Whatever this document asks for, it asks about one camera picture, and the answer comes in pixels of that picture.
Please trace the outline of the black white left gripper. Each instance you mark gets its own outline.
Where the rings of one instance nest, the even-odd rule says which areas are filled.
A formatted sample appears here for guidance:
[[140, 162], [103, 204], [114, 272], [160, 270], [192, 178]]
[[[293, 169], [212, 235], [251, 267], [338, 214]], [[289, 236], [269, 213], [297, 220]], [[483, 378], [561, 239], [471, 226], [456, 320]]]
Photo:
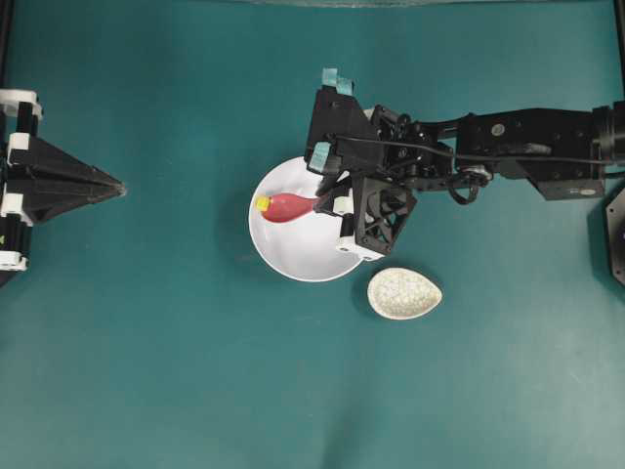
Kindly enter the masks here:
[[[43, 108], [34, 91], [1, 91], [1, 284], [27, 270], [33, 223], [126, 193], [122, 182], [36, 137]], [[29, 171], [56, 180], [27, 180]]]

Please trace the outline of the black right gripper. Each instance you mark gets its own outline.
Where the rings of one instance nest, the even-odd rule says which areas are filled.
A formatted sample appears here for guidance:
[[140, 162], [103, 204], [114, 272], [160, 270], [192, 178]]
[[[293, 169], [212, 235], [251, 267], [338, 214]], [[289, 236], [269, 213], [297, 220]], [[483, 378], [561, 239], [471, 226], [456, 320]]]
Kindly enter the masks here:
[[329, 198], [314, 212], [341, 219], [337, 249], [362, 260], [389, 255], [416, 205], [412, 190], [387, 168], [380, 140], [337, 68], [324, 68], [306, 143], [307, 170], [319, 175], [315, 196]]

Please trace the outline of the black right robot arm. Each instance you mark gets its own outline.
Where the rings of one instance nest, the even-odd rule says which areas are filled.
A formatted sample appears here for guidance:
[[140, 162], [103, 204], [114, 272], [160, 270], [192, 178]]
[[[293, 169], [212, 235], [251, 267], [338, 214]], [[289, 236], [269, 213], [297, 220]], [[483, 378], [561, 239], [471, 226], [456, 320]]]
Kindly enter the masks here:
[[495, 176], [547, 200], [600, 197], [623, 176], [624, 106], [527, 108], [425, 122], [364, 109], [354, 84], [322, 72], [304, 159], [320, 177], [316, 211], [340, 219], [338, 246], [364, 260], [390, 254], [420, 192], [473, 203]]

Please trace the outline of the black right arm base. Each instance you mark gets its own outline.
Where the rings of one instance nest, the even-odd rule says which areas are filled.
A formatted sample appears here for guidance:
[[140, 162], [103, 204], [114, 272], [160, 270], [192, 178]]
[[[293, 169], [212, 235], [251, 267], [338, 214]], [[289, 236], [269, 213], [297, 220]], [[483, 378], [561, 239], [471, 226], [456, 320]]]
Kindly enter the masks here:
[[615, 180], [587, 217], [590, 261], [596, 279], [624, 290], [624, 180]]

